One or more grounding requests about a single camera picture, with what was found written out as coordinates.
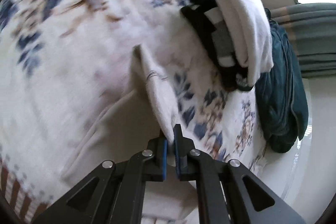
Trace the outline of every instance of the brown stripe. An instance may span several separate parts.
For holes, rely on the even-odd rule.
[[[26,213],[28,211],[28,208],[31,202],[32,202],[31,198],[27,196],[26,194],[25,199],[23,200],[21,211],[20,211],[20,219],[22,221],[25,220],[25,216],[26,216]]]
[[[7,184],[7,178],[8,178],[8,170],[6,167],[2,166],[1,171],[1,191],[5,195],[6,193],[6,184]]]
[[[47,209],[48,205],[49,205],[48,203],[40,203],[31,221],[33,222],[40,213],[43,213]]]
[[[20,183],[17,181],[17,179],[15,180],[14,184],[13,184],[13,189],[12,189],[12,197],[10,199],[10,203],[9,206],[14,210],[15,209],[15,205],[16,205],[16,200],[17,200],[17,195],[19,193],[20,190]]]

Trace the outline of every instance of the triangular cutout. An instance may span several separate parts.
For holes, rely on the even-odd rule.
[[[244,176],[243,182],[247,189],[247,192],[252,201],[253,207],[257,212],[265,210],[275,204],[273,198],[271,198],[258,184],[256,184],[250,177]]]
[[[95,177],[90,180],[78,193],[76,193],[68,202],[67,205],[80,212],[85,212],[89,201],[99,182],[99,178]]]

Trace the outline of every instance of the floral blanket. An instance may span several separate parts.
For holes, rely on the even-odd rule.
[[[174,91],[176,121],[197,147],[217,160],[237,158],[253,172],[261,169],[265,141],[254,90],[223,89],[197,35],[179,13],[186,4],[1,1],[0,187],[24,222],[73,186],[65,174],[105,109],[127,95],[132,51],[139,44],[164,70]],[[150,102],[171,143],[169,123],[160,123],[160,112]]]

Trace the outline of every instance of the bed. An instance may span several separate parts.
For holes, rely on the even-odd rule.
[[[179,10],[188,0],[2,0],[1,190],[30,223],[105,159],[160,129],[255,174],[266,142],[254,89],[227,92]]]

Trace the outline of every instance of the folded white clothing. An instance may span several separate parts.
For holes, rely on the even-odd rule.
[[[231,35],[237,61],[253,86],[273,67],[272,36],[261,0],[216,0]]]

